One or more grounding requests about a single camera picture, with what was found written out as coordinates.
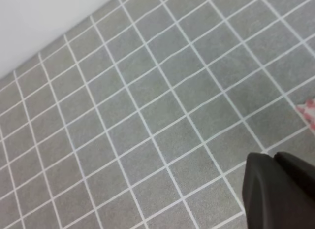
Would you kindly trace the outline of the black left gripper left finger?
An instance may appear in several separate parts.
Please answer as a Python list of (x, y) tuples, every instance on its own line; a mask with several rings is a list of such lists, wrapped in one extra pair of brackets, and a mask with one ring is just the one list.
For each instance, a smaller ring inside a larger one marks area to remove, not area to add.
[(242, 198), (250, 229), (315, 227), (315, 197), (305, 194), (267, 154), (248, 154)]

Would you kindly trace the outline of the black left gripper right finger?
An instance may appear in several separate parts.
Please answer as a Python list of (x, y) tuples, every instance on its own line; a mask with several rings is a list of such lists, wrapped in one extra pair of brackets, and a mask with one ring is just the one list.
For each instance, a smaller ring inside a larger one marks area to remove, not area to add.
[(277, 152), (274, 160), (309, 197), (315, 196), (315, 167), (287, 152)]

